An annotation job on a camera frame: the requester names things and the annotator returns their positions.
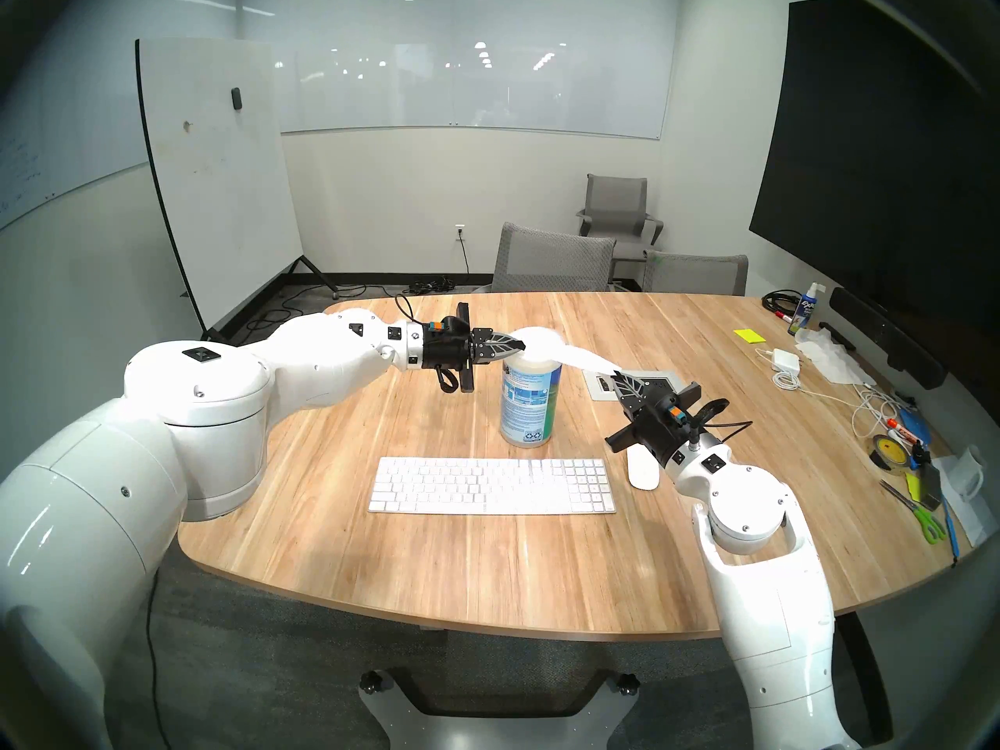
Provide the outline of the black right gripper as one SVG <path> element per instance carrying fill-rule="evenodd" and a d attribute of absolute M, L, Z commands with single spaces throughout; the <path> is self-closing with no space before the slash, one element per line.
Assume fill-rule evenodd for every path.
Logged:
<path fill-rule="evenodd" d="M 689 408 L 701 399 L 699 383 L 692 382 L 676 392 L 669 385 L 657 386 L 616 371 L 612 389 L 628 419 L 623 428 L 605 439 L 612 452 L 641 445 L 666 467 L 683 444 L 698 448 L 701 426 Z"/>

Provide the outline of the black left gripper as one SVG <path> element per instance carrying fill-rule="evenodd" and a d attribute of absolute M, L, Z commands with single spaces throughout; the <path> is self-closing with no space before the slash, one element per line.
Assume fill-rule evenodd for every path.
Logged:
<path fill-rule="evenodd" d="M 422 368 L 433 370 L 442 392 L 472 393 L 473 367 L 508 359 L 526 349 L 524 341 L 488 327 L 473 327 L 467 302 L 438 322 L 422 324 Z"/>

